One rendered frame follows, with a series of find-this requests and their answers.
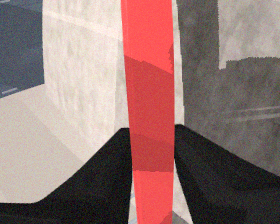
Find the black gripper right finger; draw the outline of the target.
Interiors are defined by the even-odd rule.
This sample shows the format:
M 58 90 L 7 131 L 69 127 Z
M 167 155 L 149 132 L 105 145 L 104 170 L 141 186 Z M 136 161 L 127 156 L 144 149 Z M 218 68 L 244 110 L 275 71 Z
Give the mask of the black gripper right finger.
M 174 159 L 192 224 L 280 224 L 280 176 L 174 124 Z

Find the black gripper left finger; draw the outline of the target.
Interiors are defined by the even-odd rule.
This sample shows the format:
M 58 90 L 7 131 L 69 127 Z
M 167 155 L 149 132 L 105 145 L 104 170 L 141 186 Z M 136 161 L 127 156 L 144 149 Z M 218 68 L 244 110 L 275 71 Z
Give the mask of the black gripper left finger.
M 35 203 L 1 203 L 0 224 L 129 224 L 130 128 L 120 128 L 69 179 Z

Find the red box lid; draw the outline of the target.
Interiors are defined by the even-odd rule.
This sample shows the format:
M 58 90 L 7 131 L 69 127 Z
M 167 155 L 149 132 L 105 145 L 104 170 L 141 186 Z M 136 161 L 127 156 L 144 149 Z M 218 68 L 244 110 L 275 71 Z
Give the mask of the red box lid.
M 137 224 L 171 224 L 174 41 L 171 0 L 120 0 Z

